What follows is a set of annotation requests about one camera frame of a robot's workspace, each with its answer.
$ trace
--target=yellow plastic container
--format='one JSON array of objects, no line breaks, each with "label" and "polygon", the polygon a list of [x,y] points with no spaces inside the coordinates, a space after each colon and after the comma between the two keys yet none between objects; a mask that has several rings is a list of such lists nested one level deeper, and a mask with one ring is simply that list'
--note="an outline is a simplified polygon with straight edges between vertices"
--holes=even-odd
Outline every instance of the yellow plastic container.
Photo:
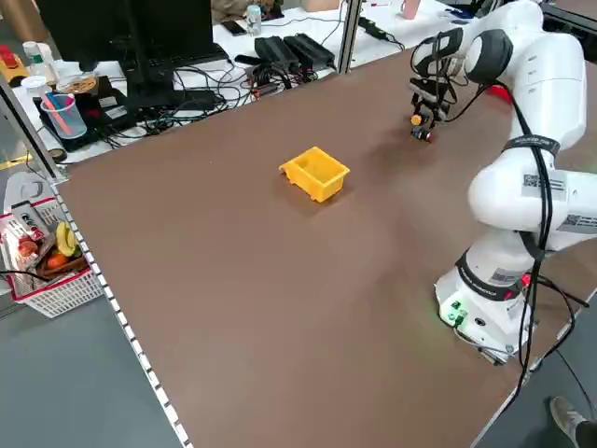
[{"label": "yellow plastic container", "polygon": [[322,203],[342,189],[344,177],[351,171],[319,147],[312,147],[280,166],[291,184]]}]

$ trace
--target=brown table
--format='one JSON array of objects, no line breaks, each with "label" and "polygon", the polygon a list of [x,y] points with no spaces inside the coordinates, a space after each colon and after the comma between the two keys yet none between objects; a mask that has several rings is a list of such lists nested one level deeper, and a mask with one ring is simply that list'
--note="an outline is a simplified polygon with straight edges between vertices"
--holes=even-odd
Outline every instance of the brown table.
[{"label": "brown table", "polygon": [[[509,106],[484,95],[427,145],[409,136],[409,76],[408,54],[377,61],[60,185],[196,447],[464,447],[512,390],[516,363],[458,341],[433,290],[483,231],[466,189],[506,142]],[[562,164],[588,169],[595,132]],[[313,145],[352,169],[324,204],[277,172]],[[596,247],[546,272],[586,297]],[[537,316],[545,350],[562,301],[542,292]]]},{"label": "brown table", "polygon": [[594,0],[557,0],[555,6],[597,20],[597,2]]}]

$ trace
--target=shoe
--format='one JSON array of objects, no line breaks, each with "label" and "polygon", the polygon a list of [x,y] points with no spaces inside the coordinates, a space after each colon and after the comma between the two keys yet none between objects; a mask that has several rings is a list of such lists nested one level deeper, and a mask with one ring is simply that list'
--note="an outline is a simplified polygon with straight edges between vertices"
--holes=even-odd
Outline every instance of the shoe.
[{"label": "shoe", "polygon": [[549,408],[551,409],[551,416],[556,425],[562,430],[562,432],[570,438],[575,448],[578,448],[576,442],[576,427],[586,422],[587,419],[580,413],[575,411],[572,405],[564,397],[555,397],[549,402]]}]

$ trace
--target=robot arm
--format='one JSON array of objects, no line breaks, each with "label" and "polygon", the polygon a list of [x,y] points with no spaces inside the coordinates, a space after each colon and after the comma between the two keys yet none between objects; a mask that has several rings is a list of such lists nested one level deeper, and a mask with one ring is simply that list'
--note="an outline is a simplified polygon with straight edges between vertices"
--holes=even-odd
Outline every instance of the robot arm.
[{"label": "robot arm", "polygon": [[[542,24],[537,4],[513,2],[462,28],[425,39],[413,53],[412,65],[420,77],[431,80],[440,67],[446,76],[464,71],[480,85],[499,80],[509,86],[533,134],[552,142],[550,150],[542,151],[553,184],[551,230],[584,232],[584,237],[571,236],[574,244],[588,239],[589,230],[564,226],[564,222],[571,215],[582,217],[577,221],[583,223],[597,220],[593,193],[597,176],[556,170],[554,162],[558,151],[573,146],[585,132],[585,62],[574,37],[546,33]],[[522,134],[513,111],[509,137]],[[476,218],[499,229],[537,231],[541,200],[536,179],[536,163],[528,145],[504,151],[471,184],[469,202]],[[561,250],[565,238],[557,233],[552,236],[552,248]],[[592,236],[597,236],[597,228]]]},{"label": "robot arm", "polygon": [[586,128],[583,51],[574,37],[546,33],[542,23],[539,6],[519,0],[425,39],[411,60],[420,77],[411,86],[434,110],[432,125],[448,115],[443,90],[434,81],[439,84],[442,78],[464,72],[481,86],[496,80],[508,86],[532,133],[524,135],[513,110],[509,140],[497,148],[503,151],[476,175],[468,192],[473,214],[489,229],[436,284],[442,320],[474,343],[494,347],[486,353],[500,362],[509,358],[504,353],[515,352],[521,324],[524,342],[531,326],[517,287],[535,262],[523,235],[536,242],[542,221],[531,147],[540,147],[551,186],[553,213],[546,249],[555,253],[597,237],[597,175],[555,168],[558,152],[573,146]]}]

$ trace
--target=basket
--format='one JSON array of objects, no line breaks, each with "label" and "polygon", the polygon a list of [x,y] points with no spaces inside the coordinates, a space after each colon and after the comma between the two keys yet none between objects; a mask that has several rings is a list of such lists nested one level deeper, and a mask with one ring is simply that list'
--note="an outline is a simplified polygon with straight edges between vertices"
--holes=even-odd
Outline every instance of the basket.
[{"label": "basket", "polygon": [[293,185],[298,185],[311,199],[322,203],[342,189],[344,177],[351,171],[328,156],[319,147],[312,147],[280,167]]},{"label": "basket", "polygon": [[[32,203],[32,206],[49,228],[53,229],[59,221],[65,220],[64,213],[54,197]],[[7,269],[19,271],[21,267],[17,247],[23,232],[11,213],[0,216],[0,234],[5,266]],[[7,280],[12,288],[14,302],[24,303],[49,318],[73,310],[104,293],[90,268],[78,273],[69,273],[52,282],[44,282],[18,273],[10,274]]]}]

